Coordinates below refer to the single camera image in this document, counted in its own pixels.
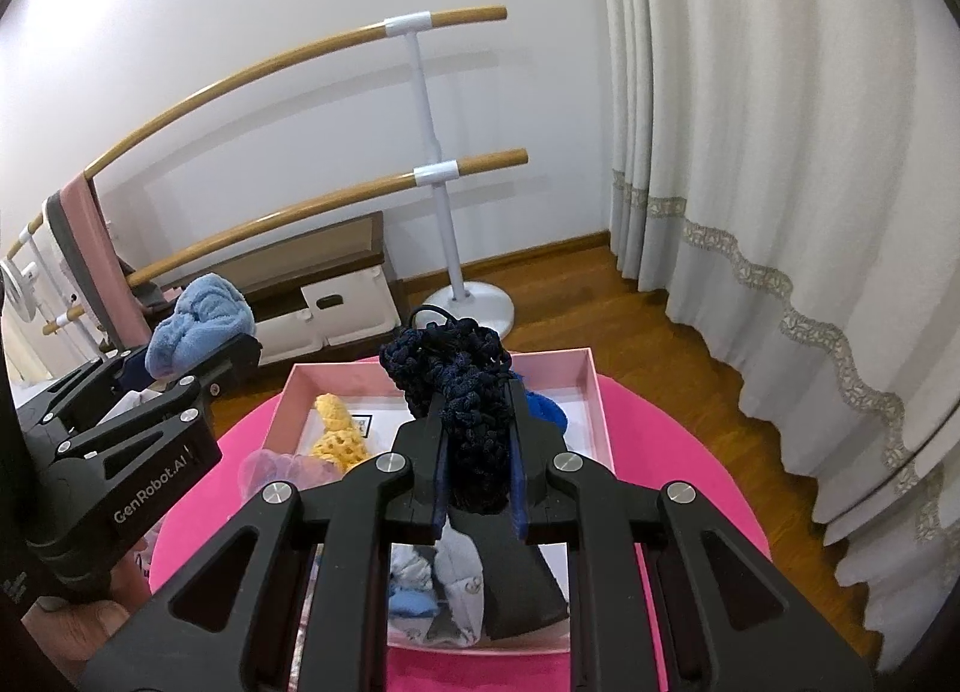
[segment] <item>human hand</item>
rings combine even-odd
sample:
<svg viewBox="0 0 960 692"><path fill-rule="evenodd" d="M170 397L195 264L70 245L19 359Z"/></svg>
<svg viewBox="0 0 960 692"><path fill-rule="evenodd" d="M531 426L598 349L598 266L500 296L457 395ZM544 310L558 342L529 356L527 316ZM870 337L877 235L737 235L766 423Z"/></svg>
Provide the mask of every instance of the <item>human hand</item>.
<svg viewBox="0 0 960 692"><path fill-rule="evenodd" d="M98 603L68 604L45 612L38 604L23 617L23 625L42 652L71 681L86 662L150 599L150 586L136 563L141 541L110 573L110 598Z"/></svg>

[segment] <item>black crocheted item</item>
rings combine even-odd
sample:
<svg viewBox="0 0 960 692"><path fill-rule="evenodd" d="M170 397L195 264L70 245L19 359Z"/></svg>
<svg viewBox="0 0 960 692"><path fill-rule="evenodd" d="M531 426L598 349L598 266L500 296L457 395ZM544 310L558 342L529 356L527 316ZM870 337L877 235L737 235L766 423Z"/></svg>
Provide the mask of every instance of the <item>black crocheted item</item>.
<svg viewBox="0 0 960 692"><path fill-rule="evenodd" d="M446 323L414 328L424 310L443 315ZM435 393L445 397L450 503L460 510L499 513L507 504L511 414L504 387L512 377L510 361L493 329L433 305L416 308L410 326L380 349L380 364L415 419L426 416Z"/></svg>

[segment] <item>pink cardboard box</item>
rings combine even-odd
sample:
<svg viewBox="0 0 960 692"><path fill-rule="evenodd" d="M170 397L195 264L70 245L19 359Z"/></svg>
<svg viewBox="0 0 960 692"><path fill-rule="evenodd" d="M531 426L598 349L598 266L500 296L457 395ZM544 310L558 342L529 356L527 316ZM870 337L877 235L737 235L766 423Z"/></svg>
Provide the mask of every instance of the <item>pink cardboard box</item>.
<svg viewBox="0 0 960 692"><path fill-rule="evenodd" d="M613 456L607 435L600 387L589 348L514 354L512 368L524 385L554 400L568 418L566 446L584 454L611 471ZM287 379L267 433L264 448L280 454L306 454L323 433L313 403L318 395L338 395L366 431L371 454L389 451L400 425L413 417L402 392L376 362L317 363L296 365ZM541 546L547 564L569 600L565 545ZM426 649L390 631L391 646L426 651L510 652L552 654L569 651L569 621L526 636L500 641L483 640L469 649Z"/></svg>

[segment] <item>finger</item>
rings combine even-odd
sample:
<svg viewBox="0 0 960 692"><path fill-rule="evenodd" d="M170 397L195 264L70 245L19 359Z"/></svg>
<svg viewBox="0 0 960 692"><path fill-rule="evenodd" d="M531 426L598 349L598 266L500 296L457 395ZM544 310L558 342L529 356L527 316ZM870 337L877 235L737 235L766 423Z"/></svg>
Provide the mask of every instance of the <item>finger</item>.
<svg viewBox="0 0 960 692"><path fill-rule="evenodd" d="M35 606L23 623L51 660L86 662L128 618L130 614L120 604L102 601L49 613Z"/></svg>
<svg viewBox="0 0 960 692"><path fill-rule="evenodd" d="M127 553L110 572L110 596L129 613L135 613L150 600L150 585L133 552Z"/></svg>

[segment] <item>table top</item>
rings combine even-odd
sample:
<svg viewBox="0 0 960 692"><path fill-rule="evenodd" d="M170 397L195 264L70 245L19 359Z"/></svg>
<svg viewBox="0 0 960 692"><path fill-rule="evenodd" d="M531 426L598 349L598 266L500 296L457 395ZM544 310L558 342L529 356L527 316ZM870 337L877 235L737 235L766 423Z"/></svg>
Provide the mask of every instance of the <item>table top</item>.
<svg viewBox="0 0 960 692"><path fill-rule="evenodd" d="M600 393L617 478L651 489L678 480L693 484L757 549L770 556L763 529L730 473L697 438L611 378L600 376ZM267 400L220 439L223 458L219 465L166 516L150 569L154 591L239 510L240 464L249 452L262 446L279 401L278 396ZM391 649L390 692L453 692L472 688L478 678L484 679L485 692L519 688L539 692L569 687L569 655L458 655L450 660L445 657L436 652ZM662 669L661 688L666 689Z"/></svg>

